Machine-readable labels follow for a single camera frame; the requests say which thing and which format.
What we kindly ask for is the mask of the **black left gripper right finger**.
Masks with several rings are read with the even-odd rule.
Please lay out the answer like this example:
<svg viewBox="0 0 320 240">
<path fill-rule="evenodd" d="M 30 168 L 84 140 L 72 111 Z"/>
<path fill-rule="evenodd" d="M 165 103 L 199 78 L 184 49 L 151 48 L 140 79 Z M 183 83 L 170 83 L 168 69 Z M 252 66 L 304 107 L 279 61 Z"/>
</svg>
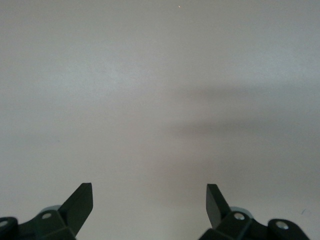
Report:
<svg viewBox="0 0 320 240">
<path fill-rule="evenodd" d="M 211 224 L 201 240 L 308 240 L 294 222 L 274 218 L 259 223 L 245 208 L 231 207 L 216 184 L 206 186 L 206 212 Z"/>
</svg>

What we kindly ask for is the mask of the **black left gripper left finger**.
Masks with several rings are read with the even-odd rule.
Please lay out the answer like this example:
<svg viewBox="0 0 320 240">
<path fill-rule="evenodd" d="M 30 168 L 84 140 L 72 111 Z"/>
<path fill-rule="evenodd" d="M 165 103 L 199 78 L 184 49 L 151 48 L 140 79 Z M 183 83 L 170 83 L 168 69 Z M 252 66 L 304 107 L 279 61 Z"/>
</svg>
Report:
<svg viewBox="0 0 320 240">
<path fill-rule="evenodd" d="M 31 220 L 0 219 L 2 240 L 75 240 L 93 210 L 93 187 L 82 183 L 62 204 L 44 208 Z"/>
</svg>

